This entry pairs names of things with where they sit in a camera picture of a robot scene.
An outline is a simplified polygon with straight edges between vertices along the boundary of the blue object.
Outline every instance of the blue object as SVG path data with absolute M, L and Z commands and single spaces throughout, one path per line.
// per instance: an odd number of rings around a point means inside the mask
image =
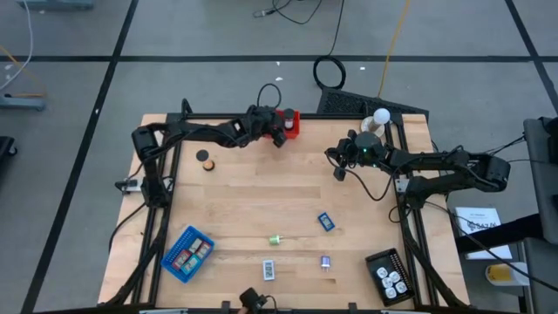
M 198 263 L 193 270 L 190 270 L 188 274 L 185 274 L 184 272 L 182 272 L 182 270 L 176 270 L 173 267 L 174 259 L 179 255 L 179 253 L 183 249 L 188 250 L 190 246 L 192 246 L 192 243 L 194 243 L 195 239 L 198 238 L 204 242 L 207 242 L 211 246 L 211 248 L 208 250 L 208 252 L 203 257 L 203 259 L 201 259 L 201 262 Z M 205 236 L 200 231 L 198 231 L 198 229 L 189 226 L 186 229 L 186 231 L 184 231 L 184 233 L 180 236 L 178 241 L 173 245 L 173 247 L 165 254 L 163 259 L 160 261 L 160 265 L 163 266 L 165 270 L 167 270 L 175 277 L 177 277 L 180 281 L 182 281 L 183 283 L 187 283 L 190 279 L 192 279 L 192 277 L 195 275 L 196 271 L 198 271 L 198 269 L 201 267 L 203 262 L 205 262 L 205 260 L 208 259 L 208 256 L 213 251 L 214 246 L 215 243 L 211 239 L 209 239 L 207 236 Z
M 319 215 L 317 220 L 322 224 L 325 231 L 330 231 L 335 228 L 335 224 L 326 213 Z

